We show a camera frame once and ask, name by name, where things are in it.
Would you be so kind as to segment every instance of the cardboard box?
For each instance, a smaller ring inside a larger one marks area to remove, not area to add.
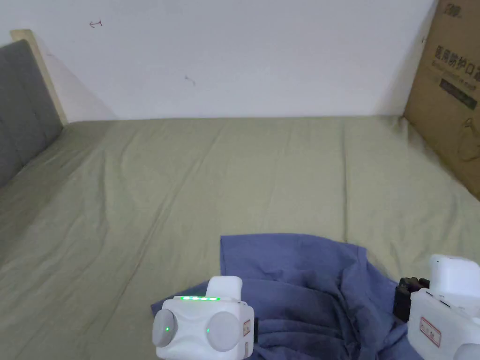
[[[440,0],[405,117],[480,199],[480,1]]]

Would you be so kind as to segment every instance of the red warning label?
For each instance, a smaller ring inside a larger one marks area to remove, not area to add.
[[[424,317],[420,319],[420,331],[422,331],[438,348],[440,347],[442,333]]]
[[[250,320],[243,323],[243,336],[246,336],[250,332]]]

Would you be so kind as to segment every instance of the bed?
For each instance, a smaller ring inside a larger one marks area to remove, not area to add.
[[[26,42],[0,76],[2,359],[155,359],[149,305],[219,274],[221,235],[355,243],[397,280],[480,262],[479,202],[402,118],[63,126]]]

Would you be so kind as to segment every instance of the green indicator light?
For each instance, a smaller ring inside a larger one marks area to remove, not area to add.
[[[206,301],[206,300],[219,301],[220,300],[220,298],[199,298],[197,296],[182,296],[181,299],[182,300],[201,300],[201,301]]]

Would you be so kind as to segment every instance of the headboard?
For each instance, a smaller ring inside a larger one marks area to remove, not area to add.
[[[0,48],[0,187],[60,134],[62,123],[26,40]]]

